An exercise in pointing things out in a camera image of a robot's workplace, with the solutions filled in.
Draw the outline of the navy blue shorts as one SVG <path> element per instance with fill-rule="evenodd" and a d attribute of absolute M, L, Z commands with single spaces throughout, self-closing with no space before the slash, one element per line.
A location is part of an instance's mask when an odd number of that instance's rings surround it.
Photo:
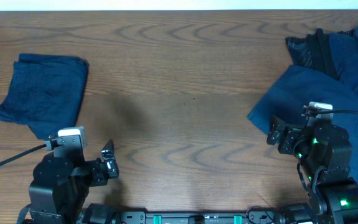
<path fill-rule="evenodd" d="M 88 77 L 86 60 L 65 55 L 19 55 L 0 121 L 26 125 L 47 140 L 76 124 Z"/>

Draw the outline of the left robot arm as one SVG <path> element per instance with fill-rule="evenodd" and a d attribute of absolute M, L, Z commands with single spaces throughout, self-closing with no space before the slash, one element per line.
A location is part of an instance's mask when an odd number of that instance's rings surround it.
<path fill-rule="evenodd" d="M 92 161 L 85 160 L 79 137 L 55 138 L 46 144 L 52 152 L 33 171 L 30 204 L 19 212 L 17 224 L 120 223 L 115 208 L 94 203 L 83 208 L 90 187 L 119 177 L 113 141 L 102 148 L 102 158 Z"/>

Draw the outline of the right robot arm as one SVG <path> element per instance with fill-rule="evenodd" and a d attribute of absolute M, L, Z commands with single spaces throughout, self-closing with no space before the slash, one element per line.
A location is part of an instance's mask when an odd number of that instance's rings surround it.
<path fill-rule="evenodd" d="M 358 223 L 358 183 L 349 175 L 352 145 L 344 128 L 330 119 L 310 118 L 302 126 L 272 116 L 267 144 L 297 159 L 309 200 L 282 208 L 275 223 Z"/>

